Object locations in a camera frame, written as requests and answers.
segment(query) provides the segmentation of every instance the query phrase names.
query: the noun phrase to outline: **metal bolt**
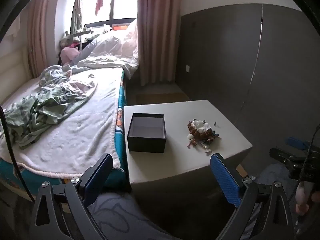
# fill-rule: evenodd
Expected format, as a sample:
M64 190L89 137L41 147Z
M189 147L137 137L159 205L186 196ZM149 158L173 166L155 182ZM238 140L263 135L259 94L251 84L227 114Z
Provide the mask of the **metal bolt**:
M281 187L281 183L279 181L275 181L275 186L276 187Z
M80 179L79 179L78 177L74 177L74 178L71 179L71 183L72 183L72 184L78 183L79 180L80 180Z
M244 183L246 183L246 184L252 183L252 179L250 179L249 177L245 177L245 178L243 179L243 181L244 181Z
M49 185L49 182L45 181L44 183L41 184L41 187L47 187Z

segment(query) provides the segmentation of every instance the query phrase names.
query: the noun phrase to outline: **cord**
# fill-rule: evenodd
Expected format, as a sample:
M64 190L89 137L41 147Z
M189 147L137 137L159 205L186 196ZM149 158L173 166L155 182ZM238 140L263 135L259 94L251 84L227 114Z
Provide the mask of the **cord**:
M314 133L313 136L312 136L312 140L311 140L311 142L310 142L310 145L309 145L309 148L308 148L308 151L307 151L307 157L306 157L306 159L304 160L304 163L303 163L303 165L302 165L302 168L301 168L301 171L300 171L298 180L297 180L297 184L296 184L296 186L294 187L294 189L293 189L290 197L288 198L288 202L290 202L290 201L292 200L293 196L296 194L297 188L298 188L298 186L299 186L299 184L300 184L300 182L301 182L301 180L302 180L302 176L303 176L303 174L304 174L304 170L305 170L305 168L306 168L307 161L308 161L308 159L309 159L309 157L310 157L311 147L312 147L312 144L313 144L313 140L315 139L315 136L316 136L317 132L319 131L319 129L320 129L320 124L316 127L315 133Z
M21 172L19 170L16 158L14 157L7 120L5 119L4 111L3 111L1 106L0 106L0 120L1 120L1 123L2 123L3 132L4 132L4 136L5 136L5 141L7 142L10 158L11 158L12 164L14 166L14 169L16 170L16 173L17 173L17 175L19 177L19 180L21 181L21 183L22 183L22 185L24 187L24 190L27 192L29 198L34 203L35 199L33 198L32 194L30 193L30 191L29 191L29 189L28 189L28 187L27 187L27 185L26 185L26 183L25 183L25 181L24 181L24 179L23 179L23 177L21 175Z

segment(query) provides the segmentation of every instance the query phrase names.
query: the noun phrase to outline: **pink curtain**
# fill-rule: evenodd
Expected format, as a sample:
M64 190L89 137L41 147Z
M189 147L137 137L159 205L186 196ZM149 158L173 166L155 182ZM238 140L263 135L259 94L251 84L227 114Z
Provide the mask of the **pink curtain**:
M138 0L141 85L174 81L181 0Z
M27 39L31 76L36 78L47 67L45 14L48 0L32 0L29 4Z

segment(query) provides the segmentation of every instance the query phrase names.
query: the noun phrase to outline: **open box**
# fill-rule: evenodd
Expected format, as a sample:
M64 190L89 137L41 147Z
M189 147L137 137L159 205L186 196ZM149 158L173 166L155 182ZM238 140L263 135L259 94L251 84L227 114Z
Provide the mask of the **open box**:
M163 153L166 141L164 115L133 113L127 140L129 151Z

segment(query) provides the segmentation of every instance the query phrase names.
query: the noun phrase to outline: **brown floor mat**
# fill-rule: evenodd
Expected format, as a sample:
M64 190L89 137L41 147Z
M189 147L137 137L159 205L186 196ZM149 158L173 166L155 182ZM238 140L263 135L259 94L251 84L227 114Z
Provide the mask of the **brown floor mat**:
M139 94L136 95L137 105L163 104L190 101L184 93Z

